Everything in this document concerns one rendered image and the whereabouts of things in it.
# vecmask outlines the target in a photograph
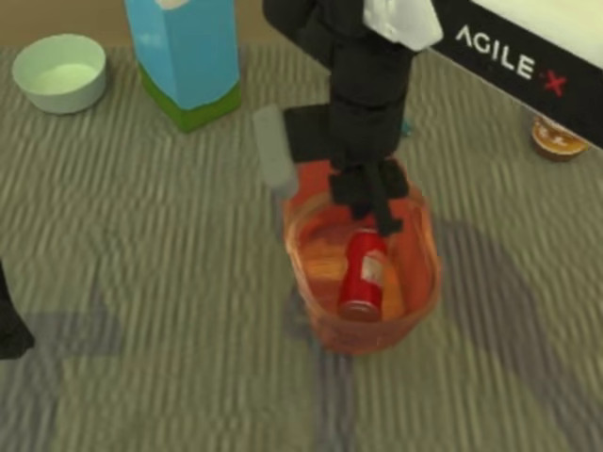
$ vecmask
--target orange container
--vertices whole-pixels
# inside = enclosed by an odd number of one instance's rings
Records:
[[[347,207],[335,205],[328,190],[328,162],[299,165],[300,191],[285,202],[285,245],[312,328],[326,348],[364,354],[392,347],[435,306],[441,265],[432,237],[427,204],[416,187],[404,200],[390,202],[404,221],[402,232],[387,239],[383,318],[363,323],[336,313],[346,246],[358,228],[374,228],[372,217],[354,221]]]

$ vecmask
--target light green bowl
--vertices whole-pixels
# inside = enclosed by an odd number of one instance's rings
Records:
[[[96,41],[56,35],[24,48],[12,77],[33,105],[47,113],[76,113],[94,105],[106,89],[106,54]]]

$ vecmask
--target green box base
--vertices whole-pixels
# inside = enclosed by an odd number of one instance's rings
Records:
[[[191,132],[236,110],[241,105],[241,88],[236,82],[232,89],[216,102],[185,110],[163,93],[141,64],[139,64],[139,71],[142,86],[182,132]]]

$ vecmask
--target red x logo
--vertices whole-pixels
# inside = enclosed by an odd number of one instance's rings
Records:
[[[553,71],[546,71],[546,77],[548,78],[548,82],[546,82],[545,89],[555,91],[557,97],[563,96],[563,85],[567,82],[567,77],[558,77]]]

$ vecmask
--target background wall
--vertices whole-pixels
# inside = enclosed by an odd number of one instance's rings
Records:
[[[0,45],[25,45],[56,33],[81,33],[104,45],[129,45],[124,0],[0,0]],[[261,0],[235,0],[241,41],[278,39]]]

